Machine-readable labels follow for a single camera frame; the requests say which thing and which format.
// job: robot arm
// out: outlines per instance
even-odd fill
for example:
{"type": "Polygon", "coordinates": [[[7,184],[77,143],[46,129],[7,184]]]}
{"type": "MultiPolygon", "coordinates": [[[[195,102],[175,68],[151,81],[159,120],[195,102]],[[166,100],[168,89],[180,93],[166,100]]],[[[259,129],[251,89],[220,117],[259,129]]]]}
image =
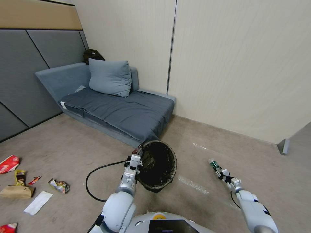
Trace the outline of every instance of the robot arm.
{"type": "Polygon", "coordinates": [[[136,174],[141,164],[140,156],[133,154],[125,162],[126,167],[116,192],[108,198],[103,207],[103,222],[100,226],[102,232],[125,232],[133,218],[136,205],[134,196],[136,192],[136,174]]]}
{"type": "Polygon", "coordinates": [[[254,194],[243,190],[241,180],[231,177],[228,170],[222,169],[216,161],[210,160],[209,162],[218,178],[224,180],[230,191],[237,196],[243,217],[250,232],[278,233],[277,226],[267,208],[258,201],[258,198],[254,194]]]}

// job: black cable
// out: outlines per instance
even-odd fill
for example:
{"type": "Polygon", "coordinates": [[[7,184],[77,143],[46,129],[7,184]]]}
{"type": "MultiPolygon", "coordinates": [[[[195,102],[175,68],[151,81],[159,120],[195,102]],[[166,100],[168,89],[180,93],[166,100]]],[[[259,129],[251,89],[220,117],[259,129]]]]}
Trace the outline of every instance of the black cable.
{"type": "MultiPolygon", "coordinates": [[[[231,199],[233,200],[233,197],[232,197],[232,191],[230,191],[230,196],[231,196],[231,199]]],[[[233,200],[233,202],[234,202],[234,204],[237,206],[237,207],[239,207],[239,205],[233,200]]],[[[239,208],[241,208],[241,207],[239,207],[239,208]]]]}
{"type": "Polygon", "coordinates": [[[100,166],[100,167],[98,167],[98,168],[95,168],[93,171],[91,171],[91,172],[87,175],[86,180],[85,180],[85,188],[86,188],[88,194],[89,194],[92,198],[94,198],[95,200],[97,200],[97,201],[106,202],[107,200],[99,199],[99,198],[95,197],[93,194],[91,194],[91,192],[89,191],[88,186],[87,186],[88,178],[90,177],[90,175],[91,175],[93,172],[95,172],[95,171],[98,170],[98,169],[101,169],[101,168],[104,168],[104,167],[109,167],[109,166],[116,165],[116,164],[119,164],[119,163],[124,163],[124,162],[126,162],[126,160],[120,161],[120,162],[116,162],[116,163],[107,164],[107,165],[103,165],[103,166],[100,166]]]}

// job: black backpack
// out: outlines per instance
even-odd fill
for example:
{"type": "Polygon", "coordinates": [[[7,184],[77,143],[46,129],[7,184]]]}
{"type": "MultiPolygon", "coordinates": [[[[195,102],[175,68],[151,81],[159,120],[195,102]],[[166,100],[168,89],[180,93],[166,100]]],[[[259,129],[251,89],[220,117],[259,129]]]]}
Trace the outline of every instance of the black backpack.
{"type": "Polygon", "coordinates": [[[93,49],[88,49],[85,50],[83,53],[83,62],[86,63],[88,65],[88,59],[92,58],[95,60],[105,60],[103,58],[103,56],[97,51],[97,50],[93,50],[93,49]]]}

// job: gray wall panel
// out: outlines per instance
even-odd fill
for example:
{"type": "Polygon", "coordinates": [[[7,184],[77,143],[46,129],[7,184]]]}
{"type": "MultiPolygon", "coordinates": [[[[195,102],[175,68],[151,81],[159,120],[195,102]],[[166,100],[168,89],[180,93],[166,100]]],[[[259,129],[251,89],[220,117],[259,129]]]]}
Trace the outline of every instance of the gray wall panel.
{"type": "Polygon", "coordinates": [[[2,104],[0,104],[0,116],[0,141],[28,128],[2,104]]]}
{"type": "Polygon", "coordinates": [[[82,41],[83,41],[83,44],[84,44],[84,47],[85,49],[89,49],[88,48],[88,44],[87,44],[87,41],[86,41],[86,38],[85,38],[85,34],[84,34],[84,31],[79,31],[80,32],[80,35],[81,35],[81,38],[82,38],[82,41]]]}
{"type": "Polygon", "coordinates": [[[83,60],[85,49],[79,31],[27,31],[50,68],[83,60]]]}
{"type": "Polygon", "coordinates": [[[0,101],[30,127],[60,113],[34,75],[48,67],[26,31],[0,30],[0,51],[0,101]]]}

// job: sofa cushion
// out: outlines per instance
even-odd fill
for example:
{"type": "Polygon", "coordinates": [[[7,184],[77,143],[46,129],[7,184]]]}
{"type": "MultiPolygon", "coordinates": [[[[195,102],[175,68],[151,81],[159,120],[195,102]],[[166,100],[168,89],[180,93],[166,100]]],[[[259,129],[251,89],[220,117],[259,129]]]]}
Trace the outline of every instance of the sofa cushion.
{"type": "Polygon", "coordinates": [[[101,61],[90,58],[89,66],[91,89],[120,97],[129,95],[132,79],[127,61],[101,61]]]}
{"type": "Polygon", "coordinates": [[[120,98],[85,88],[60,101],[67,110],[74,108],[83,117],[90,114],[97,123],[108,123],[141,142],[158,140],[174,109],[173,100],[139,91],[120,98]]]}

